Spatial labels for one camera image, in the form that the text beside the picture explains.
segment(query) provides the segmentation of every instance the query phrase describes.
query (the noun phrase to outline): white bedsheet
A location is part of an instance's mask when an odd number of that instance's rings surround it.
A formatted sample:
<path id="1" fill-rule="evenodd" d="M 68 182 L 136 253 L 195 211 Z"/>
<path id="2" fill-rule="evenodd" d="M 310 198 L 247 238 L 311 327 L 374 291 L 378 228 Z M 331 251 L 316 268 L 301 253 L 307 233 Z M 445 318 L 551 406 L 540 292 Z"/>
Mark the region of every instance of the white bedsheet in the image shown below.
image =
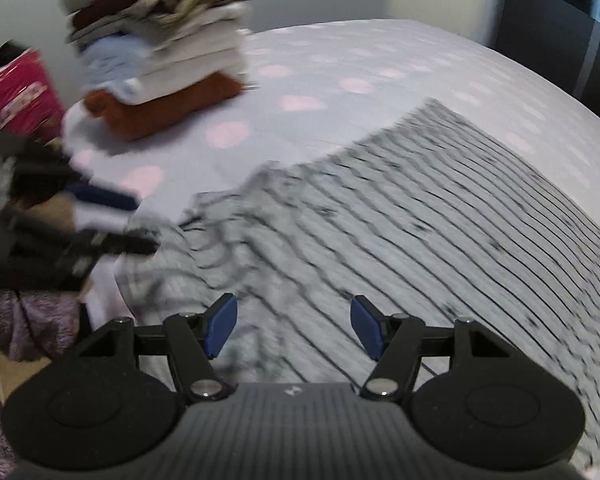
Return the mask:
<path id="1" fill-rule="evenodd" d="M 177 219 L 190 197 L 240 184 L 269 160 L 295 164 L 339 150 L 438 99 L 526 158 L 600 224 L 600 119 L 553 84 L 465 38 L 413 21 L 272 30 L 245 44 L 258 88 L 132 144 L 81 104 L 66 115 L 75 163 L 134 189 L 140 211 Z M 80 206 L 80 225 L 124 215 Z M 91 319 L 129 315 L 113 263 L 94 270 Z"/>

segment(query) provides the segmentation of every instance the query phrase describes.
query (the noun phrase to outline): gray striped fabric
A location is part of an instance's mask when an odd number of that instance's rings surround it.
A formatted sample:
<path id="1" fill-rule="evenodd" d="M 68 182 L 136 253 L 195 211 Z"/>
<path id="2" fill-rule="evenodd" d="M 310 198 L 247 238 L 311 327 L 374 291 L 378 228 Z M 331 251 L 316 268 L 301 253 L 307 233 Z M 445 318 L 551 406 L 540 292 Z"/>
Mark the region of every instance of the gray striped fabric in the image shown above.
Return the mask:
<path id="1" fill-rule="evenodd" d="M 227 380 L 359 385 L 374 363 L 350 327 L 352 294 L 434 326 L 471 316 L 580 395 L 574 463 L 600 464 L 600 228 L 443 105 L 325 160 L 198 195 L 187 215 L 135 218 L 162 244 L 126 256 L 118 284 L 146 324 L 234 292 L 238 325 L 215 362 Z M 424 360 L 418 384 L 447 366 Z"/>

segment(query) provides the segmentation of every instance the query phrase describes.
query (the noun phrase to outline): purple fabric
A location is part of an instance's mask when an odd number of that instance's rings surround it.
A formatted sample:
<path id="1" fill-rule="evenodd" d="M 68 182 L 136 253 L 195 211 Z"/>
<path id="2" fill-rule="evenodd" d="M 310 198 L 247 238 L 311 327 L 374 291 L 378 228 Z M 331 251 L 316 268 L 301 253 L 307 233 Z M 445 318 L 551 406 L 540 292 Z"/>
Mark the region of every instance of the purple fabric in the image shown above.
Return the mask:
<path id="1" fill-rule="evenodd" d="M 10 359 L 56 356 L 73 343 L 77 330 L 75 294 L 0 290 L 0 350 Z M 0 479 L 13 469 L 15 461 L 0 426 Z"/>

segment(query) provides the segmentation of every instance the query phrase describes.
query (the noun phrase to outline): metal screw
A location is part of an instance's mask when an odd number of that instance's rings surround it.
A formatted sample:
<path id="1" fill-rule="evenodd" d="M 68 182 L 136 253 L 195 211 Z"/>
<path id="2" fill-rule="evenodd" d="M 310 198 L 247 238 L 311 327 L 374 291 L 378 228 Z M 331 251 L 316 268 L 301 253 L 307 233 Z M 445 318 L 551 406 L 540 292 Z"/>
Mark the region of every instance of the metal screw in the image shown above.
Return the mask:
<path id="1" fill-rule="evenodd" d="M 383 397 L 394 394 L 398 391 L 398 383 L 396 383 L 392 379 L 386 379 L 384 377 L 371 379 L 365 385 L 365 387 L 372 394 L 376 394 Z"/>
<path id="2" fill-rule="evenodd" d="M 191 393 L 199 397 L 213 397 L 222 391 L 222 384 L 213 379 L 200 379 L 191 385 Z"/>

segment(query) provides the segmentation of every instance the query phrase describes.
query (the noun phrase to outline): pink package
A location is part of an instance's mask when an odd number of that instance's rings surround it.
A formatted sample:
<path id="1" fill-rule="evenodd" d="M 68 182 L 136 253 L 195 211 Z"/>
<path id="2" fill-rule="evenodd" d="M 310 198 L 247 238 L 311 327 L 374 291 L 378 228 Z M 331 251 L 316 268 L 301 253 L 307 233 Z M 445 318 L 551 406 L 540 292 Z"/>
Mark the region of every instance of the pink package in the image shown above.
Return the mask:
<path id="1" fill-rule="evenodd" d="M 0 69 L 0 130 L 51 140 L 61 135 L 64 110 L 40 56 L 27 50 Z"/>

